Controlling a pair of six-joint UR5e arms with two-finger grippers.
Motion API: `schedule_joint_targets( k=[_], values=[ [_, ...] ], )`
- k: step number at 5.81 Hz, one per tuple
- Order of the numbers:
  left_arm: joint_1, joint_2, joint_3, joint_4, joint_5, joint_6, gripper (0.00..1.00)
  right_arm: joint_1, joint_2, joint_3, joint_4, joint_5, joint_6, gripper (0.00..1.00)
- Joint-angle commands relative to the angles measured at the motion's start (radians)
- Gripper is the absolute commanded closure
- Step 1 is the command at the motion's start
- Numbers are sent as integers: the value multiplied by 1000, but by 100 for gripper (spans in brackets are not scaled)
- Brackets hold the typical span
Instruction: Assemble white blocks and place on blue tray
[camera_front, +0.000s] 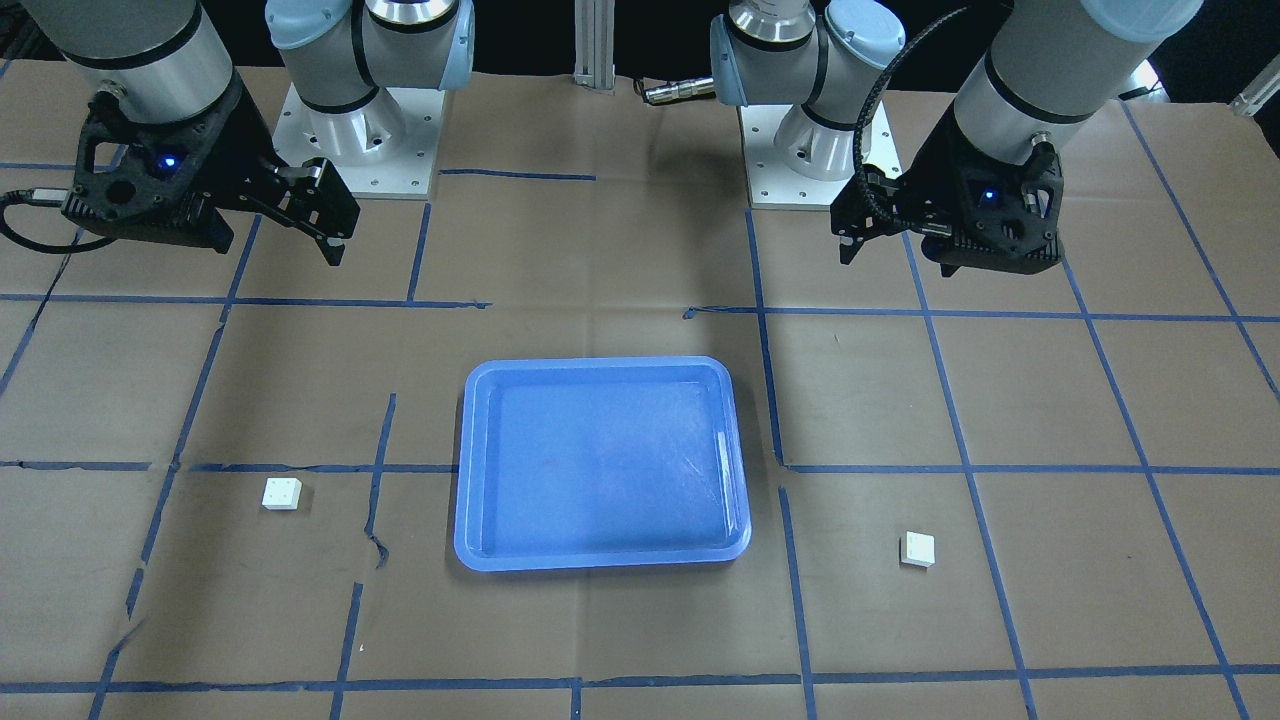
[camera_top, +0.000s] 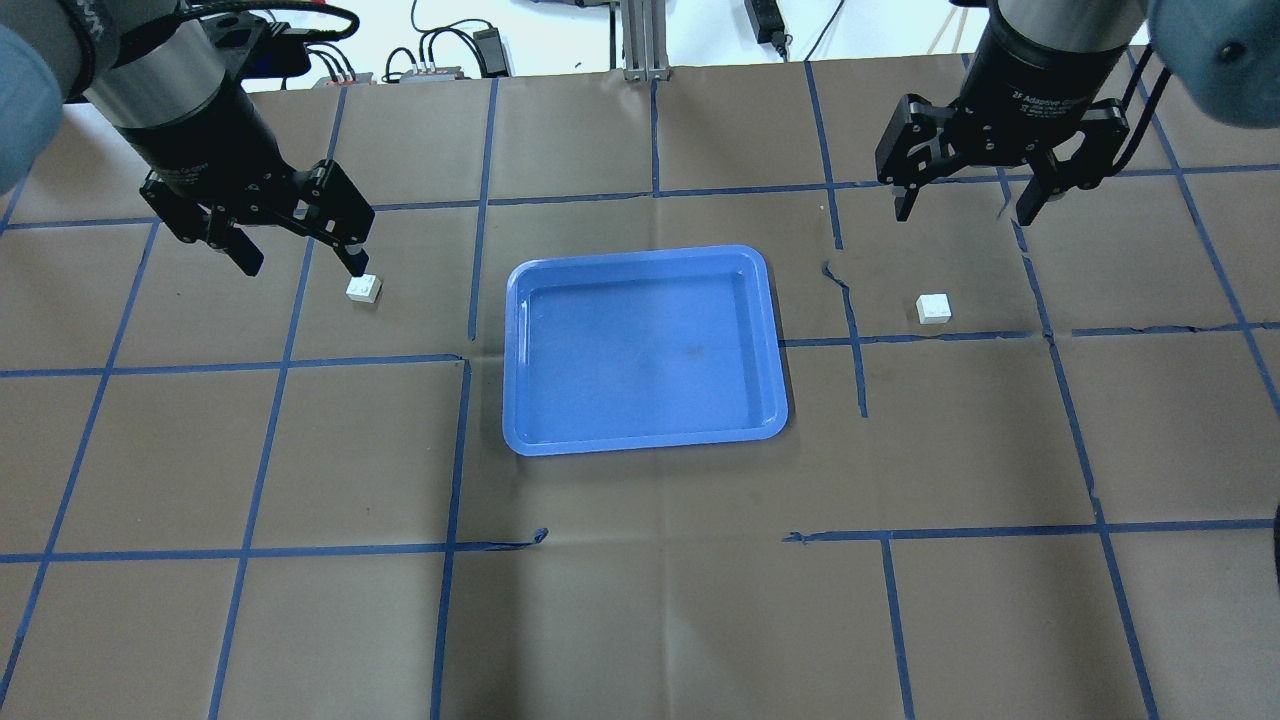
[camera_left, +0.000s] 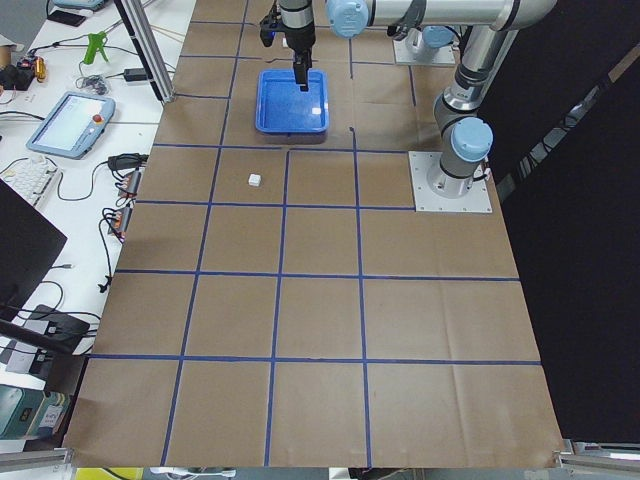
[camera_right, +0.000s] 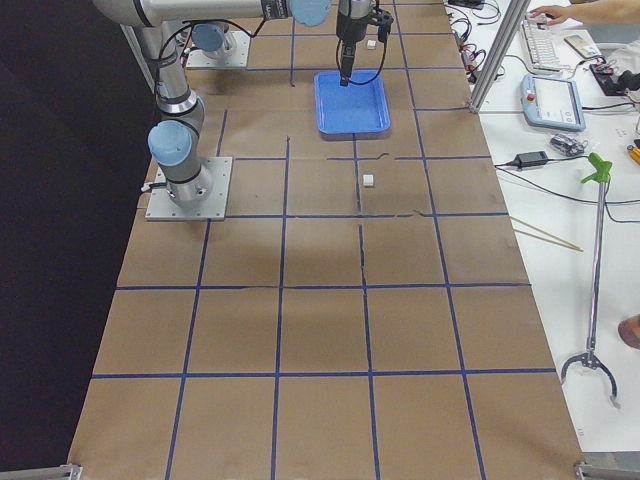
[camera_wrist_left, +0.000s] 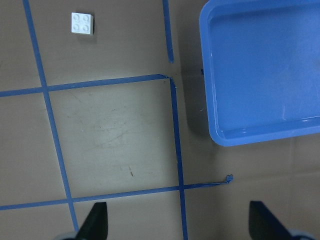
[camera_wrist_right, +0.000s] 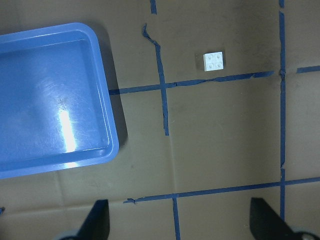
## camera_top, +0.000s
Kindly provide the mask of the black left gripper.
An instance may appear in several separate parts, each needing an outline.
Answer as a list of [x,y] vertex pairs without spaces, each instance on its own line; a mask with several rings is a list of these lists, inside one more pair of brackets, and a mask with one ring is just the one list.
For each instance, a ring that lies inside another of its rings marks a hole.
[[294,169],[220,60],[137,60],[110,72],[110,122],[146,160],[140,195],[182,243],[205,243],[248,277],[261,250],[242,231],[312,237],[352,278],[369,266],[372,206],[333,160]]

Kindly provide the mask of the white block near right arm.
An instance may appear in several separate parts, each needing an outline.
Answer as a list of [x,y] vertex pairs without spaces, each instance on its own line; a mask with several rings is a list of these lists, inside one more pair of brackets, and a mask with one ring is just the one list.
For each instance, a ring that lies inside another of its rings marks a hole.
[[954,316],[950,297],[946,293],[923,293],[915,302],[916,319],[922,325],[940,325],[951,322]]

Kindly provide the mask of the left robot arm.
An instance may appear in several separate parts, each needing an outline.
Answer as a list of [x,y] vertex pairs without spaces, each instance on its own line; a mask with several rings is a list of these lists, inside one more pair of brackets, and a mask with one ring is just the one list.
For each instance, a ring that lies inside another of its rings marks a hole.
[[340,165],[293,168],[242,87],[276,27],[265,12],[360,19],[312,1],[5,1],[3,190],[52,142],[61,109],[82,99],[147,163],[140,196],[184,243],[205,243],[246,275],[264,256],[246,234],[274,225],[314,238],[360,277],[375,213]]

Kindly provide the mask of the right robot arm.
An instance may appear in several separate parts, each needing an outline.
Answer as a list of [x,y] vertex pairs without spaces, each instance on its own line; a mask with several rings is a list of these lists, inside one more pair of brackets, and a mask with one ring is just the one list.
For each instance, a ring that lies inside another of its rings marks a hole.
[[1210,118],[1277,126],[1275,1],[989,1],[955,100],[901,96],[876,174],[905,222],[927,184],[969,167],[1027,167],[1015,218],[1132,161],[1171,78]]

